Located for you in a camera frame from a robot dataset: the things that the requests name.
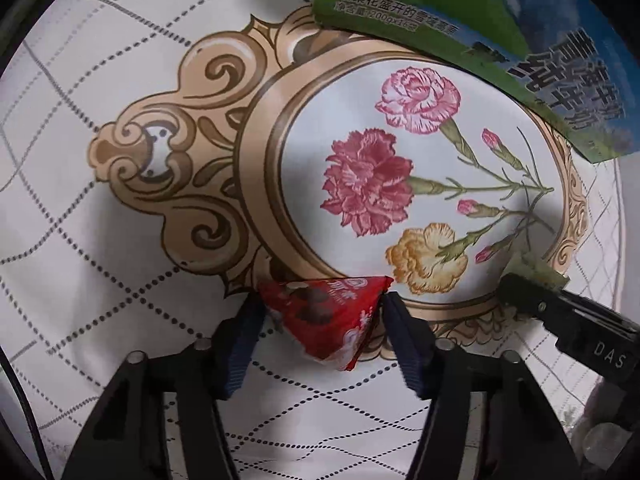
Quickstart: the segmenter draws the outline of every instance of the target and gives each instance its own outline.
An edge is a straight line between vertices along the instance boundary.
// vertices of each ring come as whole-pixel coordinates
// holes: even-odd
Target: diamond grid pattern
[[[8,97],[2,102],[12,103],[1,123],[4,146],[0,146],[3,157],[0,160],[8,158],[14,168],[8,174],[0,173],[6,178],[6,184],[5,180],[0,182],[0,221],[4,222],[0,254],[0,284],[4,295],[0,291],[0,300],[3,319],[8,319],[3,323],[2,344],[11,349],[8,352],[34,405],[36,420],[48,444],[47,451],[59,459],[60,464],[68,456],[101,388],[129,350],[140,348],[151,356],[178,351],[193,338],[212,332],[221,319],[232,316],[240,301],[230,298],[215,312],[202,309],[203,304],[219,301],[222,284],[217,278],[187,276],[172,266],[158,250],[158,218],[136,214],[135,221],[116,225],[104,238],[107,243],[96,243],[92,232],[102,232],[117,223],[115,218],[131,211],[120,206],[104,189],[106,186],[100,186],[103,188],[100,192],[99,187],[94,190],[90,171],[79,152],[72,155],[70,164],[60,158],[47,160],[47,152],[56,150],[53,139],[65,126],[72,130],[73,136],[58,142],[67,143],[73,149],[82,148],[96,124],[113,119],[124,104],[131,101],[130,96],[112,100],[94,97],[100,95],[100,86],[115,89],[114,94],[123,86],[117,78],[109,80],[108,77],[122,73],[116,60],[124,59],[137,49],[144,52],[141,57],[149,56],[152,49],[148,44],[159,36],[172,40],[163,43],[161,48],[162,52],[169,52],[168,44],[176,48],[167,61],[175,66],[172,57],[184,52],[189,41],[212,31],[210,24],[205,29],[200,25],[198,30],[196,24],[202,19],[197,14],[192,14],[191,21],[182,20],[191,11],[204,9],[208,0],[193,2],[186,7],[186,12],[164,11],[161,7],[149,6],[149,0],[116,4],[117,1],[57,0],[31,31],[0,81],[0,94]],[[307,0],[286,0],[287,3],[279,4],[281,8],[274,12],[282,14],[279,16],[282,19],[299,1]],[[158,16],[150,22],[152,9]],[[78,59],[73,52],[89,41],[87,26],[98,14],[100,20],[110,21],[111,30],[117,30],[117,23],[121,23],[127,28],[135,25],[140,32],[130,41],[123,40],[120,46],[114,43],[106,54]],[[166,22],[172,15],[179,19]],[[238,19],[239,27],[245,20],[244,13]],[[233,23],[225,25],[222,28],[239,28]],[[152,32],[142,37],[145,27]],[[187,30],[194,34],[187,36]],[[137,62],[143,66],[143,59]],[[158,63],[155,59],[149,65]],[[87,64],[85,72],[82,72],[83,64]],[[105,75],[102,81],[94,75],[98,70]],[[74,83],[72,79],[61,86],[58,82],[69,73],[84,75]],[[95,87],[86,86],[86,80],[96,81]],[[152,86],[170,88],[164,81]],[[12,89],[19,88],[23,90],[12,96]],[[42,108],[25,107],[25,103],[33,102],[34,92],[39,91],[53,92],[57,97],[50,105],[44,103]],[[72,94],[75,94],[74,100],[70,98]],[[144,94],[142,87],[135,92],[140,94]],[[91,109],[91,102],[99,102],[100,106]],[[25,124],[23,117],[31,118],[33,124],[26,129],[18,128],[12,125],[12,116],[20,126]],[[58,118],[60,124],[53,123]],[[14,144],[18,147],[15,153]],[[570,290],[615,308],[622,286],[618,283],[621,211],[617,166],[615,162],[592,166],[578,156],[575,161],[588,196],[590,227],[568,271],[572,279]],[[49,185],[47,175],[50,180],[58,181],[58,188]],[[24,208],[34,209],[25,213]],[[95,219],[103,218],[102,224],[92,224]],[[114,248],[112,240],[126,239],[132,224],[136,224],[130,236],[133,245],[125,242],[125,247],[133,249],[122,258],[123,253]],[[7,233],[15,235],[6,237]],[[126,267],[127,260],[131,269]],[[81,279],[49,301],[50,293],[60,285],[68,285],[72,276],[74,280],[78,276]],[[121,281],[123,276],[131,283]],[[177,307],[180,300],[183,304]],[[380,360],[361,363],[346,380],[344,374],[324,369],[315,369],[309,374],[309,368],[293,357],[295,352],[287,348],[286,340],[272,338],[272,334],[273,329],[267,323],[246,386],[220,406],[242,478],[279,476],[306,480],[335,475],[340,478],[403,475],[414,453],[428,403],[415,399],[411,392],[399,386],[402,379],[396,364]],[[553,336],[545,333],[539,324],[530,323],[514,325],[501,341],[476,350],[490,354],[509,348],[519,351],[561,421],[570,427],[581,413],[597,377],[559,354],[554,343]],[[46,373],[41,371],[43,362],[46,362]],[[256,391],[262,392],[258,399],[255,399]],[[168,400],[167,404],[168,447],[170,453],[173,447],[174,454],[179,456],[177,413],[172,402]],[[479,401],[475,399],[471,411],[478,406]],[[468,471],[472,471],[477,453],[478,435],[474,431],[470,425]],[[293,442],[285,436],[291,436]],[[174,478],[186,477],[179,457],[172,460],[172,467]]]

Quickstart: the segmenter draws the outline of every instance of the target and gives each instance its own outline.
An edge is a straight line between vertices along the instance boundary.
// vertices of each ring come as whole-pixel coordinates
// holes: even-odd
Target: carnation illustration
[[[432,134],[460,108],[460,92],[431,68],[412,66],[398,70],[382,85],[376,110],[386,123],[413,134]]]
[[[384,130],[354,131],[346,141],[335,140],[326,159],[332,164],[322,189],[330,197],[320,207],[341,215],[340,224],[351,225],[358,236],[384,233],[408,218],[405,208],[414,193],[406,180],[414,165],[396,155],[395,143]]]
[[[386,260],[394,266],[396,282],[405,283],[418,295],[449,292],[468,263],[466,254],[450,260],[440,254],[443,247],[455,243],[455,238],[455,232],[445,223],[406,229],[398,243],[386,250]]]

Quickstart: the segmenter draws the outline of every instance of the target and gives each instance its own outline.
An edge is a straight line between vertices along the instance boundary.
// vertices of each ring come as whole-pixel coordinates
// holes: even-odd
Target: fabric surface
[[[501,219],[506,208],[526,208],[528,191],[520,190],[510,202],[500,202],[501,195],[489,202],[490,192],[446,201],[444,189],[427,189],[425,182],[448,182],[456,194],[460,189],[446,178],[476,176],[465,173],[471,170],[456,161],[449,140],[431,131],[433,121],[422,135],[424,121],[394,107],[399,99],[394,78],[411,68],[417,72],[406,74],[421,78],[421,84],[436,84],[429,70],[446,79],[446,118],[456,121],[473,156],[494,164],[500,179],[497,168],[506,168],[510,184],[500,186],[507,192],[518,188],[519,181],[507,177],[518,165],[500,146],[509,146],[526,164],[529,153],[534,164],[538,161],[538,182],[546,186],[540,183],[538,191],[553,191],[535,213],[547,218],[557,235],[548,239],[538,222],[531,229],[534,245],[541,240],[541,255],[571,278],[569,290],[614,309],[623,285],[625,246],[617,163],[593,166],[582,160],[518,105],[453,68],[381,41],[320,33],[305,9],[309,2],[56,0],[2,76],[0,341],[57,475],[127,353],[178,352],[233,316],[242,291],[259,276],[322,278],[331,273],[318,270],[323,262],[352,276],[395,277],[412,312],[436,322],[441,333],[469,351],[517,350],[566,428],[582,413],[597,375],[558,353],[555,338],[539,323],[515,322],[512,314],[494,310],[490,290],[483,288],[495,284],[507,246],[526,243],[524,233],[519,236],[519,217],[501,222],[478,245],[468,238],[472,226]],[[201,62],[207,49],[219,49],[222,60],[214,56],[215,62]],[[340,63],[365,54],[380,62],[331,79]],[[237,59],[243,60],[242,68]],[[260,150],[267,151],[270,132],[282,122],[270,110],[293,107],[315,80],[329,82],[292,114],[281,162],[263,161]],[[457,99],[450,85],[459,92]],[[288,95],[288,88],[295,91]],[[219,95],[226,98],[225,92],[237,94],[216,101]],[[495,106],[493,114],[488,106]],[[498,121],[499,114],[504,116]],[[131,117],[135,120],[127,123]],[[340,130],[330,122],[335,118],[342,121]],[[144,133],[128,124],[142,124]],[[315,132],[315,124],[322,132],[305,137]],[[517,125],[525,128],[522,137]],[[350,137],[353,130],[361,137]],[[348,142],[354,139],[359,151],[350,155]],[[370,158],[362,155],[367,139],[381,146]],[[316,148],[316,140],[322,148]],[[347,180],[344,173],[327,169],[328,156],[340,171],[356,162],[373,164],[375,170]],[[444,163],[434,162],[438,158]],[[395,164],[391,169],[383,166],[389,160]],[[282,172],[280,187],[272,191],[267,182],[261,193],[263,176],[272,167]],[[410,171],[421,179],[422,194]],[[494,177],[477,177],[476,187],[486,186],[478,184],[482,178]],[[396,187],[375,211],[336,202],[347,192],[353,200],[381,200],[384,195],[372,187],[377,182]],[[152,200],[144,200],[145,193]],[[278,223],[274,213],[276,230],[268,224],[276,209],[273,197],[281,197],[290,214]],[[266,208],[260,209],[261,200],[267,200]],[[315,205],[308,207],[306,200]],[[489,209],[473,218],[478,204]],[[202,219],[194,211],[212,217]],[[291,238],[268,238],[285,225],[292,225]],[[427,262],[437,280],[425,274],[416,278],[410,260],[403,259],[416,229],[424,240],[435,240],[417,249],[416,262]],[[224,243],[216,238],[223,232],[228,232]],[[283,227],[282,232],[289,231]],[[326,237],[334,235],[340,243],[328,244]],[[300,256],[303,250],[289,250],[294,238],[305,238],[313,254],[307,258]],[[460,239],[466,240],[466,252],[452,264],[443,263],[433,247]],[[354,259],[360,250],[365,256]],[[484,299],[465,303],[476,296]],[[456,314],[457,308],[469,309],[468,315]],[[243,479],[324,479],[335,473],[383,479],[406,473],[429,403],[404,387],[382,329],[375,336],[366,360],[353,372],[337,372],[302,358],[266,322],[244,386],[220,403]],[[9,388],[4,375],[0,381]],[[474,398],[476,416],[478,406]],[[166,412],[172,471],[174,478],[184,478],[171,397]],[[472,424],[467,474],[478,442]]]

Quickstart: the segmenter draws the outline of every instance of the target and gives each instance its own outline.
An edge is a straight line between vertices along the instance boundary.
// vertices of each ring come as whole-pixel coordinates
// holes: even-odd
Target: gold scroll design
[[[182,59],[177,90],[134,102],[100,129],[89,164],[124,205],[164,217],[162,247],[178,266],[220,275],[227,294],[246,290],[278,271],[239,201],[234,149],[246,111],[279,73],[351,38],[320,30],[305,7],[282,23],[252,16],[242,32],[207,36]],[[162,140],[152,129],[169,136],[162,174],[148,170]]]

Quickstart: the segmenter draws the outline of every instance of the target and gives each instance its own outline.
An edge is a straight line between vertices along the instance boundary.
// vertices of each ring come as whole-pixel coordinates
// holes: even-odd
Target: black cable
[[[47,454],[44,451],[44,445],[42,444],[42,438],[40,437],[40,431],[38,430],[36,419],[33,416],[33,412],[31,411],[31,405],[27,400],[27,396],[24,394],[22,386],[20,386],[20,381],[15,375],[14,368],[11,366],[9,359],[7,359],[1,346],[0,368],[4,370],[4,373],[9,379],[12,388],[14,389],[16,397],[18,397],[18,402],[20,402],[22,412],[24,413],[24,418],[27,420],[27,426],[29,427],[31,438],[33,439],[33,445],[36,448],[36,453],[38,454],[38,459],[40,460],[40,466],[42,467],[42,471],[44,472],[44,477],[46,478],[46,480],[55,480],[55,478],[53,477],[53,472],[51,471],[49,459],[47,458]]]

